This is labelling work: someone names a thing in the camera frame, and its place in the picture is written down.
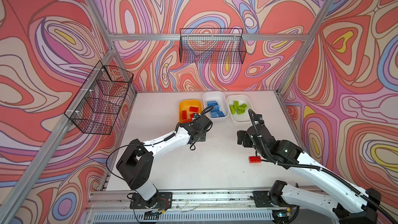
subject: swirl pattern backdrop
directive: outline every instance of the swirl pattern backdrop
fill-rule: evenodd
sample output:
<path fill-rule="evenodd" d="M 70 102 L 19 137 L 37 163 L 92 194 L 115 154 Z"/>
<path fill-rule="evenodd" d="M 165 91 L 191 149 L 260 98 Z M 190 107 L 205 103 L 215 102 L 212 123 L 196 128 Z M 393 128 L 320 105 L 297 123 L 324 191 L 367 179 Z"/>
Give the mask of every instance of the swirl pattern backdrop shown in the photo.
<path fill-rule="evenodd" d="M 336 0 L 283 93 L 311 156 L 348 181 L 378 189 L 395 219 L 397 13 L 398 0 Z"/>
<path fill-rule="evenodd" d="M 112 33 L 307 33 L 324 0 L 96 0 Z M 299 42 L 247 41 L 243 65 L 181 64 L 179 42 L 115 42 L 137 91 L 274 90 Z"/>
<path fill-rule="evenodd" d="M 84 0 L 0 0 L 0 204 L 107 52 Z M 71 127 L 13 223 L 76 223 L 99 186 L 110 136 Z"/>

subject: wall-mounted wire basket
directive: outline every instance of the wall-mounted wire basket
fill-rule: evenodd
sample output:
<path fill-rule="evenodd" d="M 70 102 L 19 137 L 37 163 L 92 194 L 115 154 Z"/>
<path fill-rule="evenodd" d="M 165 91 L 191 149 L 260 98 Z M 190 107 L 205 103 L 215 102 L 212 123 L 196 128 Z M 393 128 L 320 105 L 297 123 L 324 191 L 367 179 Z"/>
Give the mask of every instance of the wall-mounted wire basket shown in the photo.
<path fill-rule="evenodd" d="M 125 69 L 102 65 L 82 101 L 65 115 L 83 133 L 110 135 L 132 79 Z"/>
<path fill-rule="evenodd" d="M 240 63 L 246 56 L 241 28 L 181 28 L 181 63 Z"/>

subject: mounting plate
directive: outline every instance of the mounting plate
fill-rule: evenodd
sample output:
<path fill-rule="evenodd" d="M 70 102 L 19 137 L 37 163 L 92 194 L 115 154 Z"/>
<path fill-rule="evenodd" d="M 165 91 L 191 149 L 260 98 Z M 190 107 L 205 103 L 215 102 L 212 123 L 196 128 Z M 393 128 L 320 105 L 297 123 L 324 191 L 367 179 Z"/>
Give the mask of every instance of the mounting plate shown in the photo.
<path fill-rule="evenodd" d="M 253 197 L 257 208 L 273 207 L 271 204 L 271 197 L 268 196 L 269 191 L 253 191 Z"/>
<path fill-rule="evenodd" d="M 166 208 L 166 201 L 169 206 L 167 208 L 172 207 L 173 193 L 172 192 L 157 192 L 151 199 L 152 201 L 144 200 L 140 194 L 135 193 L 132 197 L 133 200 L 130 201 L 130 209 L 148 209 L 148 208 Z"/>

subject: plastic tray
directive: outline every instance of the plastic tray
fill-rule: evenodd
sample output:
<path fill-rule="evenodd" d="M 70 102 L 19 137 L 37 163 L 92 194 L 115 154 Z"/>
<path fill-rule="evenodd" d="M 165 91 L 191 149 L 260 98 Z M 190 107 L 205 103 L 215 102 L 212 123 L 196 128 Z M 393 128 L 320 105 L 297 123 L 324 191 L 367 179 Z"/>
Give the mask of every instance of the plastic tray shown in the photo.
<path fill-rule="evenodd" d="M 217 101 L 218 105 L 220 106 L 220 111 L 222 111 L 225 115 L 225 117 L 218 117 L 218 118 L 212 118 L 211 117 L 211 112 L 206 113 L 206 116 L 211 120 L 211 121 L 222 121 L 225 120 L 229 116 L 229 106 L 226 103 L 226 98 L 224 93 L 219 92 L 219 91 L 214 91 L 214 92 L 206 92 L 203 94 L 203 104 L 207 107 L 207 102 L 208 101 Z"/>
<path fill-rule="evenodd" d="M 251 122 L 248 110 L 252 109 L 254 111 L 254 109 L 251 106 L 251 102 L 250 102 L 249 98 L 246 95 L 243 95 L 243 94 L 230 95 L 230 96 L 228 96 L 228 98 L 226 98 L 226 101 L 228 102 L 228 111 L 229 112 L 231 112 L 231 109 L 229 108 L 229 105 L 233 105 L 234 101 L 238 101 L 239 105 L 242 105 L 243 103 L 245 103 L 248 106 L 246 108 L 245 113 L 243 113 L 243 114 L 237 114 L 237 113 L 232 114 L 231 113 L 231 117 L 232 117 L 233 121 L 235 121 L 236 123 Z"/>
<path fill-rule="evenodd" d="M 182 111 L 186 110 L 187 111 L 187 117 L 190 118 L 189 115 L 191 113 L 193 113 L 193 112 L 189 111 L 190 107 L 199 107 L 199 113 L 201 113 L 203 111 L 202 102 L 200 102 L 200 100 L 189 99 L 189 100 L 181 101 L 179 106 L 178 106 L 180 123 L 182 123 L 182 121 L 183 121 L 183 119 L 182 119 Z"/>

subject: white table surface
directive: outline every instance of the white table surface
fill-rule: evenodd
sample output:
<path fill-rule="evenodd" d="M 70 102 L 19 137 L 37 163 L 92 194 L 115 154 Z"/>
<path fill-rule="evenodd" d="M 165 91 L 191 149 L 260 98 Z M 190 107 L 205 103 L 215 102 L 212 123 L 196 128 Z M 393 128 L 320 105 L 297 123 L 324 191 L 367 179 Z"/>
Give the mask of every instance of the white table surface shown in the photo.
<path fill-rule="evenodd" d="M 262 114 L 266 127 L 276 140 L 286 139 L 297 144 L 273 91 L 224 92 L 245 94 L 253 110 Z M 138 138 L 141 142 L 160 137 L 175 129 L 178 104 L 186 99 L 202 101 L 203 92 L 139 93 L 132 108 L 122 144 Z M 237 144 L 236 132 L 247 130 L 250 123 L 237 124 L 231 115 L 223 122 L 214 122 L 205 142 L 197 142 L 196 150 L 189 145 L 179 147 L 152 164 L 150 180 L 159 190 L 169 189 L 241 189 L 271 187 L 275 180 L 294 185 L 313 185 L 305 178 L 272 163 L 249 163 L 255 156 L 253 148 Z M 125 148 L 118 151 L 119 160 Z M 119 175 L 116 167 L 112 172 Z M 122 179 L 111 175 L 107 191 L 130 190 Z"/>

